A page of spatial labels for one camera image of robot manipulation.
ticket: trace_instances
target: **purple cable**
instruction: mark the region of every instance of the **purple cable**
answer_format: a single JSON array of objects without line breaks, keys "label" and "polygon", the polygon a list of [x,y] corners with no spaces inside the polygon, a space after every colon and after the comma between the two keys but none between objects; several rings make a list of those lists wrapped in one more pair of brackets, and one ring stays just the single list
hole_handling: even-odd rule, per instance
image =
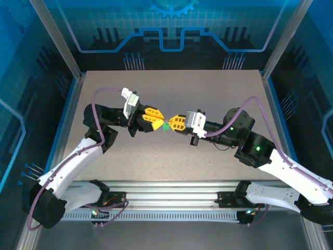
[{"label": "purple cable", "polygon": [[262,106],[262,103],[261,101],[256,97],[256,96],[251,96],[250,98],[248,98],[242,105],[241,107],[238,109],[238,111],[235,113],[234,117],[230,120],[230,122],[228,122],[228,124],[226,126],[224,126],[223,128],[221,128],[220,130],[217,130],[213,133],[209,133],[209,134],[206,134],[205,137],[212,137],[212,136],[216,136],[218,134],[221,134],[222,132],[226,131],[233,123],[234,121],[237,119],[237,117],[240,115],[240,113],[242,112],[242,110],[244,110],[244,108],[249,104],[250,101],[252,100],[255,100],[258,105],[259,105],[259,108],[260,108],[260,111],[261,111],[261,114],[264,118],[264,121],[266,123],[266,126],[267,126],[267,129],[271,135],[271,138],[275,144],[275,147],[276,147],[276,150],[278,151],[278,153],[280,154],[280,156],[282,157],[282,159],[289,165],[289,166],[292,166],[292,163],[290,161],[288,161],[288,159],[286,158],[286,156],[283,154],[280,146],[278,145],[276,139],[275,139],[275,136],[273,134],[273,130],[270,126],[270,123],[268,121],[268,118],[267,118],[267,115],[264,111],[264,107]]},{"label": "purple cable", "polygon": [[50,182],[53,180],[53,177],[56,176],[56,174],[60,171],[60,169],[66,164],[68,163],[71,159],[73,159],[76,155],[79,155],[81,153],[83,153],[84,151],[88,150],[88,149],[91,149],[91,148],[94,148],[94,147],[99,147],[101,146],[104,142],[105,142],[105,138],[104,138],[104,135],[102,133],[102,130],[101,130],[101,127],[100,127],[100,124],[99,124],[99,121],[98,121],[98,117],[97,117],[97,111],[96,111],[96,104],[95,104],[95,96],[99,93],[99,92],[102,92],[102,91],[118,91],[118,92],[121,92],[122,90],[121,89],[117,89],[117,88],[113,88],[113,87],[106,87],[106,88],[103,88],[103,89],[99,89],[99,90],[96,90],[94,93],[93,93],[93,96],[92,96],[92,109],[93,109],[93,115],[94,115],[94,119],[95,119],[95,122],[96,122],[96,126],[97,126],[97,129],[98,129],[98,133],[100,135],[100,138],[101,138],[101,142],[99,143],[96,143],[94,145],[91,145],[91,146],[88,146],[88,147],[85,147],[81,150],[78,151],[77,154],[72,154],[71,156],[69,156],[66,160],[63,161],[62,164],[60,164],[60,166],[51,174],[51,176],[48,178],[48,180],[45,182],[45,184],[41,187],[41,189],[39,190],[39,192],[37,193],[35,199],[33,200],[32,202],[32,205],[31,205],[31,208],[30,208],[30,211],[29,211],[29,215],[28,215],[28,222],[27,222],[27,227],[28,227],[28,230],[29,231],[34,231],[38,228],[40,228],[42,225],[39,224],[38,226],[36,227],[32,227],[32,215],[33,215],[33,212],[35,210],[35,207],[36,207],[36,204],[39,200],[39,198],[41,197],[43,191],[46,189],[46,187],[50,184]]},{"label": "purple cable", "polygon": [[254,226],[254,225],[256,225],[256,224],[259,224],[259,223],[265,218],[265,216],[267,215],[267,212],[268,212],[269,207],[270,207],[270,206],[269,206],[268,204],[266,204],[266,209],[265,209],[265,212],[264,212],[264,214],[262,215],[262,217],[261,217],[259,220],[257,220],[255,223],[251,223],[249,227],[252,227],[252,226]]},{"label": "purple cable", "polygon": [[109,220],[108,222],[106,223],[101,223],[101,224],[98,224],[98,223],[95,223],[95,227],[103,227],[103,226],[106,226],[108,224],[110,224],[111,222],[113,222],[115,219],[117,219],[122,212],[124,212],[124,210],[127,208],[127,206],[129,205],[129,202],[128,201],[123,201],[121,203],[118,203],[118,204],[115,204],[115,205],[112,205],[112,206],[108,206],[108,207],[94,207],[94,206],[91,206],[91,205],[85,205],[85,207],[89,207],[89,208],[93,208],[93,209],[103,209],[103,210],[108,210],[108,209],[112,209],[112,208],[115,208],[115,207],[118,207],[118,206],[121,206],[125,204],[125,206],[119,211],[119,213],[116,214],[116,216],[114,216],[111,220]]},{"label": "purple cable", "polygon": [[280,146],[278,145],[275,136],[273,134],[272,128],[270,126],[270,123],[268,121],[267,115],[264,111],[264,108],[262,106],[262,103],[260,102],[260,100],[256,97],[256,96],[252,96],[250,98],[248,98],[242,105],[241,107],[238,109],[238,111],[235,113],[234,117],[230,120],[230,122],[228,122],[228,124],[226,126],[224,126],[223,128],[221,128],[220,130],[217,130],[213,133],[209,133],[206,134],[205,137],[212,137],[212,136],[216,136],[220,133],[223,133],[224,131],[226,131],[232,124],[233,122],[237,119],[237,117],[240,115],[241,111],[244,110],[244,108],[249,104],[250,101],[255,100],[257,102],[257,104],[259,105],[261,114],[264,118],[264,121],[266,123],[267,129],[271,135],[271,138],[275,144],[276,150],[278,151],[279,155],[281,156],[281,158],[290,166],[291,169],[293,169],[294,171],[300,173],[301,175],[303,175],[305,178],[307,178],[310,181],[315,182],[316,184],[318,184],[319,186],[323,187],[324,189],[327,189],[331,194],[333,194],[333,190],[330,189],[327,185],[323,184],[322,182],[318,181],[316,178],[314,178],[313,176],[309,175],[308,173],[304,172],[302,169],[294,167],[293,164],[286,158],[286,156],[283,154]]}]

